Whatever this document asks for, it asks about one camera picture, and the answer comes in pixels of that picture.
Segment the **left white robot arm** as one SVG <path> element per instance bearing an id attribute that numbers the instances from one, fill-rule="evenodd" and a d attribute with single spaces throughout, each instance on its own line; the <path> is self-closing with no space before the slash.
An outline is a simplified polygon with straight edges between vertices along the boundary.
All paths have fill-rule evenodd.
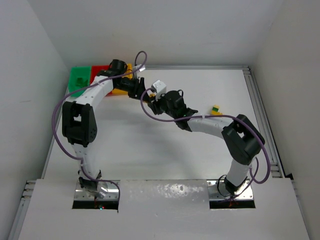
<path id="1" fill-rule="evenodd" d="M 80 186 L 90 192 L 100 189 L 101 179 L 101 170 L 96 165 L 95 154 L 91 152 L 98 133 L 95 109 L 114 89 L 138 98 L 144 82 L 138 79 L 137 71 L 143 70 L 142 64 L 130 68 L 124 61 L 114 59 L 106 69 L 98 68 L 90 88 L 62 106 L 62 135 L 67 138 L 79 160 Z"/>

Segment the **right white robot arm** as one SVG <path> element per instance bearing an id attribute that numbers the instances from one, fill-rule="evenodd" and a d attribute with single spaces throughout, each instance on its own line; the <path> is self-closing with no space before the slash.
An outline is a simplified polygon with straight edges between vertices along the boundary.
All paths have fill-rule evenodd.
<path id="1" fill-rule="evenodd" d="M 244 184 L 253 158 L 264 149 L 265 139 L 247 116 L 196 115 L 197 110 L 187 107 L 182 90 L 167 93 L 143 93 L 140 101 L 146 102 L 154 115 L 167 114 L 178 128 L 199 132 L 224 140 L 232 162 L 224 178 L 224 186 L 230 195 L 235 195 Z"/>

